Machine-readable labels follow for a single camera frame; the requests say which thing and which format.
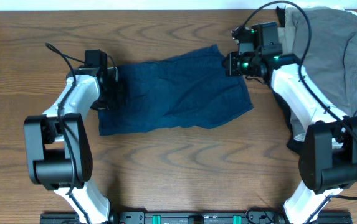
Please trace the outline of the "navy blue shorts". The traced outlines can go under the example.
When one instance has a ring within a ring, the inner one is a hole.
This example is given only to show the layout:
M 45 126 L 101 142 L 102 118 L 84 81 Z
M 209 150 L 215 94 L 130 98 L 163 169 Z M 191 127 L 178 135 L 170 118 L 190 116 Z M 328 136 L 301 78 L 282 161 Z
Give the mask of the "navy blue shorts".
M 99 133 L 146 133 L 159 128 L 211 129 L 253 108 L 242 77 L 228 77 L 217 45 L 159 61 L 118 67 L 125 97 L 98 112 Z

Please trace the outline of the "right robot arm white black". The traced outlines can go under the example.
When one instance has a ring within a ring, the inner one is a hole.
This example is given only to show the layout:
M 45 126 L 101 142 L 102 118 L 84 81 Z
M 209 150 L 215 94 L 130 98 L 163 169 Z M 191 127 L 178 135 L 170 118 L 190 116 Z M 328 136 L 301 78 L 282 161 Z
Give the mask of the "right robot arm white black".
M 302 181 L 283 205 L 276 223 L 320 221 L 320 212 L 357 182 L 357 117 L 333 106 L 307 76 L 294 54 L 264 56 L 232 52 L 223 60 L 229 77 L 264 82 L 299 119 L 305 140 L 298 150 Z

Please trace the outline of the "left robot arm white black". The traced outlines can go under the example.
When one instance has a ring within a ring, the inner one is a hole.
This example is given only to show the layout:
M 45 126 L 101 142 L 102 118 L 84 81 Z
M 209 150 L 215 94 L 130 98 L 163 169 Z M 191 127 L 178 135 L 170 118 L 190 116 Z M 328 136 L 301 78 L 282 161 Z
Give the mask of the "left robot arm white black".
M 80 67 L 66 76 L 66 86 L 41 115 L 24 121 L 29 178 L 61 196 L 79 223 L 114 223 L 109 199 L 92 179 L 93 159 L 84 127 L 91 109 L 106 109 L 121 87 L 116 68 Z

